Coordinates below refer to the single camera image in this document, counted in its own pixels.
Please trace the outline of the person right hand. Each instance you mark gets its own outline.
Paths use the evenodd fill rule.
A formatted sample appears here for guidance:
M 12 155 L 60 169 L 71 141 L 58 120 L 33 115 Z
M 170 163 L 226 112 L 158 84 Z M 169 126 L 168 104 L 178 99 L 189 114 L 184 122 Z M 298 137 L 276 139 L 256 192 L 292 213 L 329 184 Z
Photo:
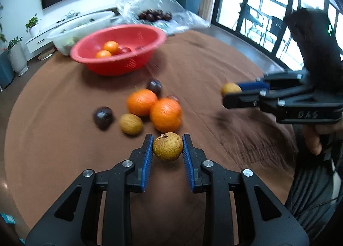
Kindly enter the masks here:
M 303 126 L 306 145 L 314 155 L 319 155 L 322 152 L 323 147 L 320 142 L 320 135 L 333 134 L 336 132 L 339 134 L 342 133 L 342 122 L 334 125 Z

